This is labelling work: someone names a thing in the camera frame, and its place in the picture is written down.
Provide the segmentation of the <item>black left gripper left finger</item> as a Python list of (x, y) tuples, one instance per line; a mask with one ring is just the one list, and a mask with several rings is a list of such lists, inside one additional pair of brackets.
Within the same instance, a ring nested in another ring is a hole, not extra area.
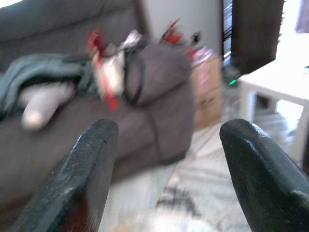
[(118, 125), (92, 123), (48, 173), (13, 232), (97, 232), (111, 183)]

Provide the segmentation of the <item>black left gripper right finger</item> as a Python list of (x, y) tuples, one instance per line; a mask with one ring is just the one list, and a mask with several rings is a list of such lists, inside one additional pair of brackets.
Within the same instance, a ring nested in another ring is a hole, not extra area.
[(253, 232), (307, 232), (309, 178), (257, 125), (232, 119), (220, 128), (232, 184)]

